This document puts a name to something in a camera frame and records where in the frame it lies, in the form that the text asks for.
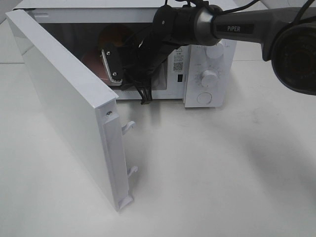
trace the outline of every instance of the qr code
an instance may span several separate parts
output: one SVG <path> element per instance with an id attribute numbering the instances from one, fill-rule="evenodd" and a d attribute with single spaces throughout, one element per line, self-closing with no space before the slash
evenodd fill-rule
<path id="1" fill-rule="evenodd" d="M 173 63 L 174 71 L 183 71 L 183 62 L 182 63 Z"/>

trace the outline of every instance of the white microwave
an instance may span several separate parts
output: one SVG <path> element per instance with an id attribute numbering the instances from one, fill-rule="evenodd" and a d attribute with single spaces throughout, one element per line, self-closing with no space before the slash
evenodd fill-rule
<path id="1" fill-rule="evenodd" d="M 211 4 L 236 7 L 233 0 Z M 121 126 L 116 100 L 140 95 L 134 88 L 106 84 L 84 58 L 105 27 L 123 24 L 134 32 L 150 27 L 161 5 L 155 0 L 24 0 L 7 13 L 45 113 L 115 210 L 132 201 L 128 177 L 136 171 L 126 167 L 122 142 L 135 123 Z M 221 106 L 235 47 L 235 41 L 222 40 L 212 47 L 175 50 L 152 78 L 153 99 L 182 99 L 185 107 Z"/>

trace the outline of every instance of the white knob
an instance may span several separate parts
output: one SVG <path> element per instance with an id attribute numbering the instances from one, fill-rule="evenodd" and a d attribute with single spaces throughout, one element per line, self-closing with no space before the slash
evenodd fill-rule
<path id="1" fill-rule="evenodd" d="M 206 55 L 209 58 L 216 59 L 224 54 L 224 46 L 221 42 L 217 43 L 217 45 L 207 47 Z"/>
<path id="2" fill-rule="evenodd" d="M 202 78 L 201 83 L 203 87 L 208 87 L 208 88 L 215 87 L 218 82 L 217 74 L 216 72 L 212 70 L 204 71 L 201 74 L 201 78 Z"/>

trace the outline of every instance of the microwave door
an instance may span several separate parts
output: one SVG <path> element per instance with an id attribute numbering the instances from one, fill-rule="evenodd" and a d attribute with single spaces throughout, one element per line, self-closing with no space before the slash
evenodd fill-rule
<path id="1" fill-rule="evenodd" d="M 115 210 L 121 209 L 132 198 L 117 95 L 25 11 L 7 18 L 43 112 Z"/>

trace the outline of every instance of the white table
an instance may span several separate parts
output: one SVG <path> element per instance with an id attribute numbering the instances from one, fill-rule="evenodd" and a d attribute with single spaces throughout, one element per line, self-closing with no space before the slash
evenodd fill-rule
<path id="1" fill-rule="evenodd" d="M 221 108 L 118 103 L 122 124 L 137 122 L 124 143 L 139 166 L 119 213 L 45 118 L 14 47 L 1 45 L 1 237 L 315 236 L 316 97 L 281 85 L 259 46 L 238 44 Z"/>

